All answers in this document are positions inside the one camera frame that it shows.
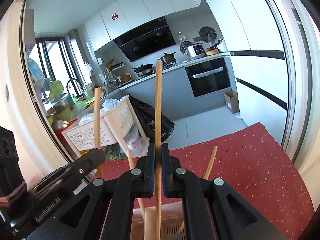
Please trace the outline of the long bamboo chopstick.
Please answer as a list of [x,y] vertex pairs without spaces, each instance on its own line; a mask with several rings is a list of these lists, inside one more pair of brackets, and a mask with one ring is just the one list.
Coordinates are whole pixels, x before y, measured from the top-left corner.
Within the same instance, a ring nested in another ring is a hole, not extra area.
[[162,143],[162,64],[156,63],[156,98],[155,98],[155,197],[156,197],[156,233],[155,239],[161,239],[161,143]]

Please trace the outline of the black kitchen faucet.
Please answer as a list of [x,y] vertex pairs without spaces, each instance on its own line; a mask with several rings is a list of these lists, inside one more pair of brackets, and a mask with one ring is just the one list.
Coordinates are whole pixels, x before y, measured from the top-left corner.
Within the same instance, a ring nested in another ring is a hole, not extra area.
[[71,89],[76,92],[76,95],[84,95],[84,85],[78,79],[69,79],[66,84],[67,93],[71,95]]

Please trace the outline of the white perforated basket cart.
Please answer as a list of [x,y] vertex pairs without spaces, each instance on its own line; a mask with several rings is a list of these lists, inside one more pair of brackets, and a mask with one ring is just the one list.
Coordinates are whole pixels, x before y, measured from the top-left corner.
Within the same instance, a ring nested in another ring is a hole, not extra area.
[[[100,116],[100,144],[108,146],[118,143],[124,152],[130,150],[133,156],[146,155],[150,139],[146,136],[142,126],[133,110],[130,96],[121,98],[111,110]],[[142,140],[142,146],[138,146],[136,139],[130,139],[131,128],[138,129],[138,137]],[[62,132],[65,140],[74,152],[90,150],[94,145],[94,121],[90,120],[83,124],[76,121]]]

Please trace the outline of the black plastic bag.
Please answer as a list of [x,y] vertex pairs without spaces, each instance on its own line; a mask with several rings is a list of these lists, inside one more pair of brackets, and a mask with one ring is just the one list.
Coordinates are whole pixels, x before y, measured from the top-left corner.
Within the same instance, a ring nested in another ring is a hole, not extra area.
[[[155,142],[155,109],[145,102],[129,95],[129,100],[135,111],[135,114],[142,126],[146,136],[149,137],[150,142]],[[162,142],[165,142],[174,131],[175,124],[171,122],[166,116],[162,115]]]

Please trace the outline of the cardboard box on floor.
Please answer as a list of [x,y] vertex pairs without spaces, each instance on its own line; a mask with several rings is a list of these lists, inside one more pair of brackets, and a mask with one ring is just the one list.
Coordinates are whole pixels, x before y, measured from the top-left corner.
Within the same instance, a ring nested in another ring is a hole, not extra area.
[[238,94],[236,91],[227,91],[224,93],[225,102],[227,108],[230,110],[231,113],[239,113],[239,100]]

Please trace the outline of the black built-in oven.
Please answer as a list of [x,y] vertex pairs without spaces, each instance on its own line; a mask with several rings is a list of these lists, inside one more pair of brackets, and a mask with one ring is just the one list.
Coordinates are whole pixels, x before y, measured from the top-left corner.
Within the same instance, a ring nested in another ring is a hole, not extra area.
[[231,86],[223,57],[186,67],[185,71],[195,97]]

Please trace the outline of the black frying pan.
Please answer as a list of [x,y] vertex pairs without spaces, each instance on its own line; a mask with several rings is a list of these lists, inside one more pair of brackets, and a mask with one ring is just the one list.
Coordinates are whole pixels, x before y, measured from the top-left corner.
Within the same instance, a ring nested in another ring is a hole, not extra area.
[[153,72],[152,64],[141,64],[139,67],[132,67],[132,70],[139,76],[142,77]]

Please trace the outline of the steel pot on stove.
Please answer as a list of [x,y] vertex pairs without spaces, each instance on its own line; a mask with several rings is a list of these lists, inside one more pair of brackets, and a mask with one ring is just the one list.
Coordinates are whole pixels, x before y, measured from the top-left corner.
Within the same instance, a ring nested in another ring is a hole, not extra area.
[[175,61],[175,57],[174,57],[175,53],[176,52],[173,52],[170,54],[164,53],[164,55],[162,57],[160,57],[158,60],[160,60],[163,64],[168,64],[168,63],[174,62]]

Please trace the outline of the silver rice cooker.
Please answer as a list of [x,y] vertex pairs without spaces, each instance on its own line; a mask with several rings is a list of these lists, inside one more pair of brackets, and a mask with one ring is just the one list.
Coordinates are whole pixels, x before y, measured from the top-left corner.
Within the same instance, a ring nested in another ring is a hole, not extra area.
[[196,43],[188,46],[187,54],[190,60],[196,60],[206,56],[206,52],[202,43]]

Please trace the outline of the black range hood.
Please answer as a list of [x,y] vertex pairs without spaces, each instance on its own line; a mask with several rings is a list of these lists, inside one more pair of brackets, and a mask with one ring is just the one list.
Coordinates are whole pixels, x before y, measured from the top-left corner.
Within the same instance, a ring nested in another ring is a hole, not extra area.
[[113,41],[130,62],[176,44],[165,17],[135,27]]

